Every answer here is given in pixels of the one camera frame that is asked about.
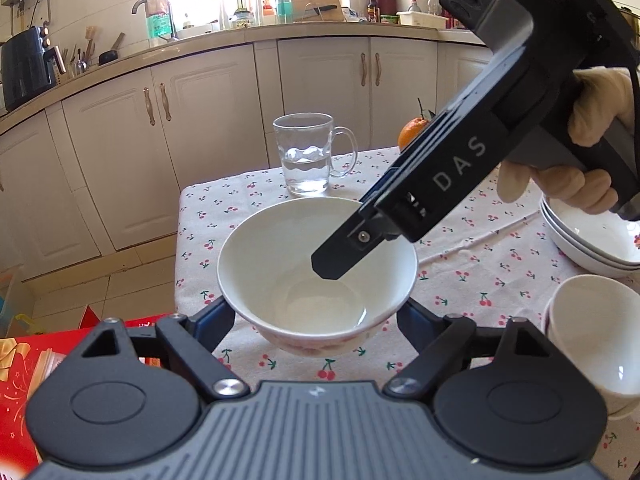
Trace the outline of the gloved right hand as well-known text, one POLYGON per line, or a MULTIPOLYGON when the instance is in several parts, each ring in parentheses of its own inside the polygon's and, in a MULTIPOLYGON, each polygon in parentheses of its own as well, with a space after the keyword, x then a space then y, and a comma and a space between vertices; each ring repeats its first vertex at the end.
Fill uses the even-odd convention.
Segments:
MULTIPOLYGON (((634 92, 638 81, 623 68, 595 67, 578 70, 575 76, 584 84, 584 91, 575 102, 568 120, 568 134, 572 141, 589 148, 618 119, 627 130, 634 128, 634 92)), ((505 160, 498 174, 497 193, 505 203, 513 203, 534 181, 544 194, 585 211, 602 214, 618 201, 611 176, 602 169, 582 172, 572 166, 555 166, 545 170, 514 164, 505 160)))

